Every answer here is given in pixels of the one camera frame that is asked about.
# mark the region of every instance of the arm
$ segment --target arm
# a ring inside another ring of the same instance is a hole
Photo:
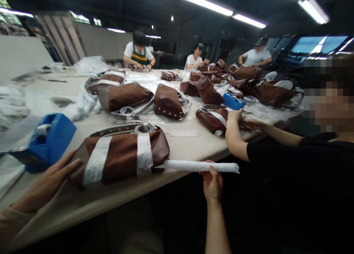
[[[223,179],[213,166],[210,166],[209,170],[210,172],[201,172],[204,179],[204,195],[208,206],[205,253],[231,254],[221,207]]]
[[[8,247],[11,240],[58,192],[66,176],[73,171],[81,160],[68,162],[75,152],[61,158],[49,167],[39,180],[15,203],[0,213],[0,253]]]

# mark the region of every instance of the white paper roll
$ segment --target white paper roll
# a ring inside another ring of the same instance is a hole
[[[209,166],[213,166],[217,172],[232,172],[240,173],[239,166],[235,163],[208,163],[194,161],[174,161],[166,160],[163,165],[156,168],[176,169],[190,172],[206,172],[209,171]]]

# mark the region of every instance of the white t-shirt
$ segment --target white t-shirt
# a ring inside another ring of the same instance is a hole
[[[256,52],[255,49],[251,49],[250,51],[244,53],[243,56],[246,58],[246,61],[244,63],[245,66],[252,66],[254,64],[263,62],[268,58],[272,57],[268,50],[264,50],[262,52]]]
[[[197,64],[197,63],[199,63],[199,62],[203,62],[203,60],[202,60],[202,58],[201,58],[200,56],[197,58],[197,60],[194,60],[193,55],[189,55],[189,56],[187,57],[187,62],[185,63],[185,66],[184,66],[184,70],[188,70],[188,69],[187,69],[187,64],[189,64],[190,66],[193,66],[193,65],[195,65],[195,64]]]
[[[129,43],[126,45],[124,54],[125,54],[127,57],[132,58],[132,56],[133,56],[133,49],[134,49],[134,47],[133,47],[133,42],[129,42]],[[151,51],[150,51],[148,48],[146,48],[145,50],[146,50],[146,58],[147,58],[148,60],[152,60],[152,59],[154,58],[154,56],[152,55]]]

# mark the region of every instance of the white cloth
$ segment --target white cloth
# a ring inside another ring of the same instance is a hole
[[[244,53],[243,56],[246,58],[246,61],[244,63],[245,66],[252,66],[254,64],[263,62],[268,58],[272,57],[268,50],[264,50],[262,52],[256,52],[255,49],[251,49],[250,51]]]
[[[212,165],[217,172],[240,173],[239,166],[235,163],[208,163],[166,160],[163,165],[157,166],[156,168],[176,169],[190,172],[207,172],[209,171],[210,165]]]
[[[187,61],[186,61],[185,66],[184,66],[184,70],[188,70],[188,69],[187,69],[187,64],[189,64],[190,66],[193,66],[193,65],[195,65],[195,64],[197,64],[197,63],[199,63],[199,62],[203,62],[203,60],[202,60],[202,58],[201,58],[200,56],[198,56],[197,60],[194,60],[193,55],[189,55],[189,56],[187,57]]]
[[[126,47],[125,47],[125,51],[124,54],[129,57],[132,58],[133,56],[133,50],[134,50],[134,46],[133,46],[133,42],[129,42],[127,43]],[[154,56],[152,55],[151,51],[146,47],[146,58],[148,60],[152,60],[154,58]]]

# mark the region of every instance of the window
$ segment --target window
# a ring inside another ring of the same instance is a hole
[[[95,22],[95,25],[96,25],[96,26],[102,27],[101,20],[96,19],[96,18],[93,18],[93,21]]]
[[[86,23],[86,24],[91,24],[90,20],[82,15],[76,15],[72,11],[70,11],[71,15],[74,17],[75,21],[81,22],[81,23]]]
[[[10,5],[6,0],[0,0],[0,7],[6,8],[6,9],[11,9]],[[13,24],[13,25],[20,25],[22,26],[22,23],[18,19],[18,17],[15,14],[10,14],[10,13],[2,13],[0,12],[0,21],[3,21],[6,24]]]

